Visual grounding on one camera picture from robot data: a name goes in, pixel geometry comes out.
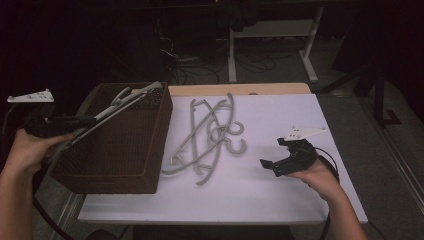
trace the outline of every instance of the forearm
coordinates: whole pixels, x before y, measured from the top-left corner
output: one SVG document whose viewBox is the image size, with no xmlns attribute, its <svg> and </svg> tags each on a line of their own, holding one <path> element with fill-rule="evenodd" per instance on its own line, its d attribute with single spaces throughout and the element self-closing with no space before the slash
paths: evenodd
<svg viewBox="0 0 424 240">
<path fill-rule="evenodd" d="M 330 208 L 331 227 L 335 239 L 367 239 L 355 210 L 344 192 L 340 193 L 336 199 L 329 200 L 328 206 Z"/>
<path fill-rule="evenodd" d="M 0 239 L 32 239 L 32 174 L 0 175 Z"/>
</svg>

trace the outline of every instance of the black cable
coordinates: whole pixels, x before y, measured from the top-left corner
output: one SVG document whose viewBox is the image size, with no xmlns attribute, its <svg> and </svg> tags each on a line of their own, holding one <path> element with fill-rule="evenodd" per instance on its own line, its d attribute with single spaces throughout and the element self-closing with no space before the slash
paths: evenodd
<svg viewBox="0 0 424 240">
<path fill-rule="evenodd" d="M 207 71 L 211 72 L 211 73 L 202 74 L 202 73 L 196 73 L 196 72 L 193 72 L 193 71 L 188 71 L 188 70 L 183 69 L 181 67 L 176 67 L 176 68 L 179 69 L 180 71 L 184 72 L 185 74 L 190 73 L 190 74 L 193 74 L 193 75 L 196 75 L 196 76 L 210 76 L 210 75 L 215 75 L 215 77 L 217 79 L 216 80 L 216 84 L 219 84 L 220 78 L 219 78 L 218 72 L 216 72 L 213 69 L 206 68 L 206 67 L 184 67 L 184 68 L 198 68 L 198 69 L 203 69 L 203 70 L 207 70 Z"/>
<path fill-rule="evenodd" d="M 272 69 L 274 69 L 276 67 L 276 64 L 275 64 L 275 61 L 274 61 L 275 59 L 284 59 L 284 58 L 290 57 L 290 56 L 292 56 L 294 54 L 294 53 L 290 53 L 290 54 L 287 54 L 287 55 L 284 55 L 284 56 L 281 56 L 281 57 L 273 57 L 272 56 L 273 54 L 275 54 L 276 52 L 279 51 L 279 49 L 281 48 L 281 46 L 283 46 L 283 41 L 280 41 L 280 43 L 275 48 L 273 48 L 269 53 L 267 53 L 265 55 L 262 55 L 262 54 L 260 54 L 258 52 L 259 51 L 259 45 L 258 44 L 255 44 L 255 46 L 256 46 L 257 51 L 252 50 L 252 49 L 249 49 L 248 47 L 245 47 L 244 44 L 242 43 L 241 50 L 242 51 L 247 51 L 249 54 L 254 55 L 256 57 L 259 57 L 260 59 L 254 58 L 252 60 L 252 57 L 248 57 L 245 54 L 246 55 L 246 58 L 248 58 L 251 62 L 253 62 L 253 63 L 261 62 L 262 64 L 264 64 L 265 65 L 265 68 L 263 70 L 265 70 L 265 69 L 266 70 L 272 70 Z M 268 59 L 269 62 L 271 62 L 271 67 L 268 67 L 266 65 L 265 60 L 267 60 L 267 59 Z"/>
<path fill-rule="evenodd" d="M 328 152 L 326 152 L 326 151 L 324 151 L 323 149 L 321 149 L 321 148 L 315 148 L 315 149 L 317 149 L 317 150 L 320 150 L 321 152 L 323 152 L 323 153 L 325 153 L 325 154 L 327 154 L 327 156 L 329 156 L 330 158 L 331 158 L 331 160 L 333 161 L 333 163 L 334 163 L 334 168 L 336 169 L 336 172 L 339 172 L 339 168 L 337 167 L 337 163 L 336 163 L 336 161 L 334 160 L 334 158 L 328 153 Z"/>
<path fill-rule="evenodd" d="M 327 220 L 325 221 L 324 228 L 322 229 L 321 236 L 319 237 L 320 240 L 325 240 L 325 238 L 327 237 L 328 230 L 330 229 L 330 224 L 331 224 L 331 218 L 330 218 L 330 213 L 328 213 Z"/>
<path fill-rule="evenodd" d="M 220 72 L 225 67 L 226 62 L 227 62 L 227 58 L 228 58 L 228 54 L 223 54 L 219 57 L 224 57 L 224 61 L 222 61 L 221 66 L 217 70 L 213 70 L 215 72 Z M 184 68 L 198 68 L 198 67 L 206 67 L 208 65 L 212 65 L 211 60 L 209 60 L 208 58 L 202 57 L 202 58 L 194 59 L 192 61 L 204 61 L 204 63 L 199 64 L 199 65 L 185 65 L 186 62 L 178 61 L 177 64 L 178 64 L 178 67 L 184 67 Z"/>
<path fill-rule="evenodd" d="M 9 111 L 7 111 L 6 115 L 4 115 L 3 124 L 1 128 L 1 141 L 2 141 L 1 148 L 2 148 L 2 156 L 4 158 L 4 161 L 6 161 L 7 159 L 8 151 L 6 148 L 9 146 L 9 136 L 7 136 L 6 134 L 7 123 L 9 122 L 10 114 L 18 105 L 19 105 L 18 103 L 13 104 L 10 107 Z"/>
<path fill-rule="evenodd" d="M 43 219 L 49 224 L 49 226 L 57 232 L 63 239 L 65 240 L 74 240 L 69 234 L 67 234 L 65 231 L 63 231 L 49 216 L 49 214 L 44 210 L 43 206 L 41 206 L 40 202 L 35 198 L 33 198 L 33 204 L 34 207 L 37 209 L 37 211 L 40 213 L 40 215 L 43 217 Z"/>
<path fill-rule="evenodd" d="M 382 239 L 384 239 L 384 240 L 387 240 L 387 237 L 383 234 L 383 232 L 373 223 L 373 222 L 371 222 L 371 221 L 368 221 L 368 224 L 372 227 L 372 228 L 374 228 L 374 230 L 378 233 L 378 234 L 380 234 L 380 237 L 382 238 Z"/>
<path fill-rule="evenodd" d="M 265 70 L 273 70 L 275 69 L 275 61 L 269 57 L 264 57 L 263 59 L 258 59 L 257 56 L 255 56 L 254 53 L 249 53 L 251 56 L 249 56 L 248 54 L 244 54 L 244 56 L 249 59 L 252 63 L 261 63 L 264 66 Z M 268 64 L 266 63 L 265 60 L 268 60 L 271 63 L 271 66 L 268 66 Z"/>
<path fill-rule="evenodd" d="M 176 85 L 180 85 L 180 84 L 179 84 L 179 81 L 178 81 L 178 79 L 177 79 L 177 77 L 175 76 L 175 74 L 174 74 L 174 72 L 173 72 L 173 70 L 174 70 L 174 69 L 173 69 L 173 68 L 170 68 L 169 70 L 170 70 L 170 72 L 171 72 L 171 77 L 172 77 L 172 79 L 174 79 L 174 81 L 175 81 L 175 84 L 176 84 Z"/>
<path fill-rule="evenodd" d="M 180 85 L 180 77 L 178 76 L 178 69 L 175 70 L 175 82 Z"/>
<path fill-rule="evenodd" d="M 175 74 L 176 74 L 176 77 L 177 77 L 176 82 L 178 83 L 178 85 L 180 85 L 180 77 L 178 76 L 178 71 L 180 71 L 184 74 L 184 81 L 181 83 L 181 85 L 185 85 L 186 81 L 188 79 L 187 73 L 184 70 L 182 70 L 181 68 L 178 68 L 178 67 L 174 67 L 173 69 L 175 69 Z"/>
<path fill-rule="evenodd" d="M 298 53 L 297 52 L 295 52 L 295 53 L 288 53 L 288 54 L 283 55 L 283 56 L 280 56 L 280 57 L 271 57 L 271 59 L 277 60 L 277 59 L 289 58 L 289 57 L 291 57 L 291 56 L 293 56 L 295 54 L 298 54 Z"/>
<path fill-rule="evenodd" d="M 252 73 L 264 73 L 264 72 L 268 71 L 267 69 L 263 69 L 263 68 L 260 68 L 260 67 L 258 67 L 258 66 L 255 66 L 255 65 L 249 64 L 249 63 L 247 63 L 247 62 L 243 61 L 242 59 L 240 59 L 240 58 L 238 58 L 238 57 L 235 57 L 235 56 L 234 56 L 234 59 L 236 60 L 236 63 L 237 63 L 238 65 L 240 65 L 240 67 L 244 68 L 244 70 L 246 70 L 246 71 L 248 71 L 248 72 L 252 72 Z M 249 67 L 251 67 L 251 68 L 254 68 L 254 69 L 258 69 L 258 71 L 256 71 L 256 70 L 252 70 L 252 69 L 249 69 L 249 68 L 247 68 L 245 65 L 247 65 L 247 66 L 249 66 Z"/>
<path fill-rule="evenodd" d="M 119 235 L 119 237 L 118 237 L 118 239 L 119 240 L 121 240 L 123 237 L 124 237 L 124 234 L 125 234 L 125 232 L 127 232 L 127 230 L 128 230 L 128 228 L 129 228 L 130 226 L 129 225 L 127 225 L 125 228 L 124 228 L 124 230 L 122 230 L 122 232 L 121 232 L 121 235 Z"/>
<path fill-rule="evenodd" d="M 200 63 L 198 65 L 189 65 L 195 61 L 198 61 Z M 188 66 L 189 67 L 204 67 L 211 64 L 210 61 L 208 61 L 206 58 L 203 58 L 203 57 L 191 59 L 191 60 L 185 60 L 185 61 L 177 60 L 176 62 L 179 67 L 188 67 Z"/>
<path fill-rule="evenodd" d="M 335 170 L 336 170 L 336 173 L 337 173 L 337 175 L 338 175 L 338 172 L 339 172 L 339 169 L 338 169 L 338 167 L 337 167 L 337 163 L 336 163 L 336 161 L 334 160 L 334 158 L 327 152 L 327 151 L 325 151 L 325 150 L 323 150 L 323 149 L 321 149 L 321 148 L 317 148 L 317 147 L 314 147 L 316 150 L 320 150 L 320 151 L 322 151 L 322 152 L 324 152 L 325 154 L 327 154 L 330 158 L 331 158 L 331 160 L 333 161 L 333 163 L 334 163 L 334 168 L 335 168 Z M 324 225 L 324 228 L 322 229 L 322 233 L 321 233 L 321 236 L 320 236 L 320 240 L 325 240 L 325 238 L 327 237 L 327 234 L 328 234 L 328 230 L 330 229 L 330 224 L 331 224 L 331 218 L 330 218 L 330 213 L 328 213 L 328 215 L 327 215 L 327 220 L 325 221 L 325 225 Z"/>
<path fill-rule="evenodd" d="M 259 70 L 261 72 L 268 71 L 268 66 L 263 61 L 258 61 L 257 59 L 252 60 L 246 54 L 239 54 L 239 53 L 237 53 L 237 54 L 240 55 L 240 56 L 244 56 L 245 58 L 247 58 L 252 63 L 246 62 L 245 60 L 243 60 L 242 58 L 240 58 L 240 56 L 234 56 L 234 59 L 237 60 L 238 62 L 241 62 L 242 64 L 245 64 L 245 65 L 247 65 L 247 66 L 249 66 L 249 67 L 251 67 L 253 69 L 257 69 L 257 70 Z"/>
</svg>

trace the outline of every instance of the person's left hand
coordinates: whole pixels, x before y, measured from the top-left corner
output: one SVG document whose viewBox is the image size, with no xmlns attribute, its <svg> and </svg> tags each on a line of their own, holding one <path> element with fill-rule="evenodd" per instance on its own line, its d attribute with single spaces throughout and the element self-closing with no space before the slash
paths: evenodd
<svg viewBox="0 0 424 240">
<path fill-rule="evenodd" d="M 28 171 L 36 173 L 41 168 L 41 160 L 54 154 L 56 144 L 70 141 L 72 134 L 52 138 L 37 138 L 27 134 L 24 129 L 19 129 L 15 141 L 7 158 L 6 166 L 15 171 Z"/>
</svg>

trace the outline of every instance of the desk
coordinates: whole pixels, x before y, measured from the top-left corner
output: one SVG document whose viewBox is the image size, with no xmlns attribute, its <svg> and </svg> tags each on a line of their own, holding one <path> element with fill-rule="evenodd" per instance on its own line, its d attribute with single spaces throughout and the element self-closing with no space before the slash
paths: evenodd
<svg viewBox="0 0 424 240">
<path fill-rule="evenodd" d="M 243 32 L 233 32 L 230 29 L 230 48 L 228 55 L 228 79 L 230 83 L 237 82 L 236 64 L 234 59 L 234 38 L 243 37 L 280 37 L 280 36 L 307 36 L 308 40 L 305 49 L 300 50 L 300 58 L 308 74 L 309 80 L 313 83 L 318 81 L 317 74 L 309 60 L 309 53 L 312 49 L 315 36 L 318 30 L 323 7 L 316 10 L 315 16 L 311 19 L 285 20 L 285 21 L 260 21 L 255 26 L 244 29 Z"/>
<path fill-rule="evenodd" d="M 240 87 L 240 91 L 234 89 L 235 86 Z M 183 129 L 189 129 L 190 125 L 190 121 L 181 119 L 189 119 L 187 104 L 193 97 L 178 95 L 185 91 L 187 95 L 199 94 L 201 89 L 215 95 L 204 97 L 211 105 L 225 98 L 216 95 L 225 94 L 229 89 L 233 91 L 233 120 L 245 125 L 245 132 L 239 138 L 247 141 L 246 152 L 236 156 L 223 148 L 211 179 L 203 186 L 195 184 L 198 176 L 187 169 L 171 176 L 161 174 L 156 194 L 87 195 L 78 219 L 113 224 L 287 225 L 325 221 L 327 204 L 314 190 L 297 179 L 276 178 L 272 171 L 263 169 L 259 163 L 260 158 L 275 161 L 288 157 L 288 151 L 278 146 L 277 138 L 282 137 L 293 124 L 328 127 L 315 95 L 308 93 L 306 84 L 171 86 L 174 111 L 162 168 L 169 168 L 170 155 L 175 145 L 188 134 Z M 268 92 L 266 89 L 272 89 L 272 94 L 280 92 L 279 95 L 237 95 L 246 92 L 264 94 Z M 272 115 L 263 115 L 270 111 Z M 367 222 L 331 132 L 308 140 L 334 157 L 342 187 L 360 222 Z"/>
</svg>

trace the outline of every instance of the dark background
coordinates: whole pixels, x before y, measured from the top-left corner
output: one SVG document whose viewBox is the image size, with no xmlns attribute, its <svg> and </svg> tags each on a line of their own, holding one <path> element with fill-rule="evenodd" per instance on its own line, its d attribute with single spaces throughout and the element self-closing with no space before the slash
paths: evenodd
<svg viewBox="0 0 424 240">
<path fill-rule="evenodd" d="M 57 114 L 74 115 L 99 83 L 168 81 L 169 56 L 159 49 L 164 32 L 175 38 L 175 47 L 213 56 L 215 38 L 228 32 L 216 24 L 219 8 L 210 0 L 161 2 L 1 1 L 1 119 L 10 107 L 8 96 L 49 88 Z M 346 36 L 334 68 L 351 72 L 377 56 L 385 79 L 402 91 L 423 120 L 422 8 L 397 1 L 259 1 L 259 18 L 301 18 L 313 12 L 317 2 L 332 3 L 326 6 L 319 35 Z M 212 7 L 143 10 L 175 3 Z M 27 112 L 13 112 L 8 136 Z"/>
</svg>

